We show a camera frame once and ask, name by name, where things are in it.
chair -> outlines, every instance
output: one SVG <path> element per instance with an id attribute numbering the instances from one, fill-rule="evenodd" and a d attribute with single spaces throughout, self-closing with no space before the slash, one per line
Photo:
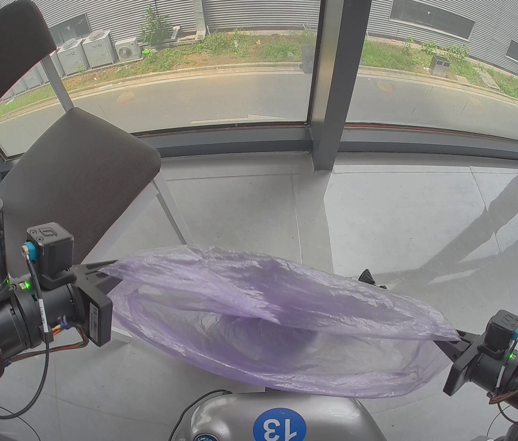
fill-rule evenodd
<path id="1" fill-rule="evenodd" d="M 154 197 L 181 243 L 191 244 L 159 152 L 74 107 L 50 58 L 55 48 L 34 3 L 19 0 L 0 9 L 0 98 L 41 61 L 65 111 L 0 182 L 10 274 L 26 273 L 19 249 L 28 227 L 58 222 L 74 236 L 74 264 L 99 261 Z"/>

purple plastic bag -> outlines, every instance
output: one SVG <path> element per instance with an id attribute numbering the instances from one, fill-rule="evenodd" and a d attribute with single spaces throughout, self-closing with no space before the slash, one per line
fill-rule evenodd
<path id="1" fill-rule="evenodd" d="M 409 393 L 459 336 L 423 302 L 267 255 L 179 246 L 103 270 L 127 330 L 199 368 L 295 392 Z"/>

asphalt road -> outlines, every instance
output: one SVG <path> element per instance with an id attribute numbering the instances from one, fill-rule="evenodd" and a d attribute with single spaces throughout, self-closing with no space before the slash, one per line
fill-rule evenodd
<path id="1" fill-rule="evenodd" d="M 74 104 L 129 132 L 224 122 L 303 121 L 311 76 L 302 72 L 204 76 L 125 87 Z M 0 123 L 9 155 L 24 152 L 63 113 L 47 107 Z M 358 77 L 349 122 L 385 122 L 518 139 L 518 106 L 416 82 Z"/>

trash can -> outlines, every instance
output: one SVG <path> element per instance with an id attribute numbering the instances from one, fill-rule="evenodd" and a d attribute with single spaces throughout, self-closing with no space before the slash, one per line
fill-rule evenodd
<path id="1" fill-rule="evenodd" d="M 446 77 L 449 72 L 450 62 L 445 57 L 439 57 L 438 55 L 432 56 L 432 62 L 430 63 L 430 73 L 432 75 L 438 75 L 439 77 Z"/>
<path id="2" fill-rule="evenodd" d="M 302 70 L 305 74 L 311 74 L 314 70 L 314 55 L 316 48 L 314 46 L 302 46 Z"/>

blue circular sticker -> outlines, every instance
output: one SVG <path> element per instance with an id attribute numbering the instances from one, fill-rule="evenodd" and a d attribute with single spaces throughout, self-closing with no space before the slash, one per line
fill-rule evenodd
<path id="1" fill-rule="evenodd" d="M 289 408 L 271 408 L 253 425 L 255 441 L 304 441 L 306 421 Z"/>

